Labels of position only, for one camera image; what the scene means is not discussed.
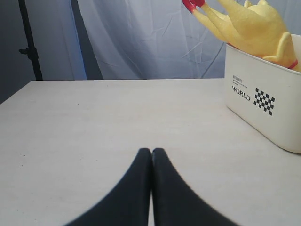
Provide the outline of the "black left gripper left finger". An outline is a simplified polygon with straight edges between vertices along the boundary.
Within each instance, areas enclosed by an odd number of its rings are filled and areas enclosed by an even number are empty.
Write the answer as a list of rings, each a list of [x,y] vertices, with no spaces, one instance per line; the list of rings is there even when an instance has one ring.
[[[67,226],[147,226],[152,189],[152,157],[140,148],[119,182],[97,204]]]

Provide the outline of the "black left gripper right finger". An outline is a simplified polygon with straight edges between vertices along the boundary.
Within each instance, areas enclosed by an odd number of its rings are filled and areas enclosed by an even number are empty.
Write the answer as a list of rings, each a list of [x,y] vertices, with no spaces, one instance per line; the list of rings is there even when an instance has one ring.
[[[166,151],[152,151],[153,216],[156,226],[237,226],[200,198],[175,169]]]

